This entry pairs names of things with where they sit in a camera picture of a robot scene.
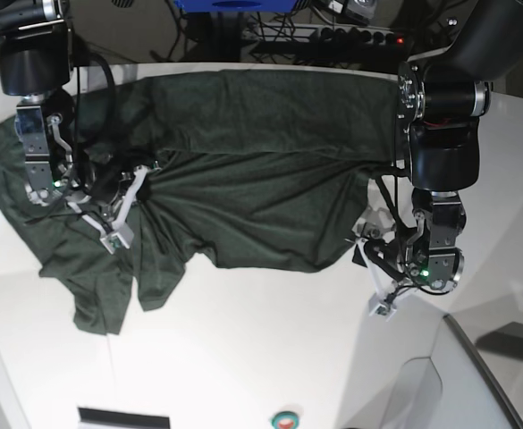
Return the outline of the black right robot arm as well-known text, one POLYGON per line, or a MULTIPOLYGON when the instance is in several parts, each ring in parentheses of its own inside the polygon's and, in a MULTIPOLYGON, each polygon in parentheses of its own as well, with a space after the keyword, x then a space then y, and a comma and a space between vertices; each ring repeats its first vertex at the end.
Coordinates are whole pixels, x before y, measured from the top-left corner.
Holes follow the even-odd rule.
POLYGON ((109 206, 120 194, 121 167, 103 166, 86 151, 109 131, 116 91, 109 64, 73 33, 66 1, 0 1, 0 81, 20 98, 15 131, 25 156, 30 200, 50 206, 61 199, 109 206), (64 90, 81 66, 97 63, 108 101, 100 130, 79 136, 80 99, 64 90))

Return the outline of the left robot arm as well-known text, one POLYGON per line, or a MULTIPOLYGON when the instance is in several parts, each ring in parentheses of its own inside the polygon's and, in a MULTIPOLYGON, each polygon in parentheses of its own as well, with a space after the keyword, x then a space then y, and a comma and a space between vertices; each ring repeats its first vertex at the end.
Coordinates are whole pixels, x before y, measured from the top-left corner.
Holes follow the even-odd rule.
POLYGON ((395 237, 367 238, 360 249, 392 280, 385 302, 416 290, 442 296, 458 285, 464 256, 456 239, 467 221, 459 193, 479 177, 479 121, 491 82, 522 57, 523 1, 479 1, 445 52, 400 65, 394 148, 404 166, 388 173, 409 179, 416 225, 401 220, 397 199, 378 180, 395 237))

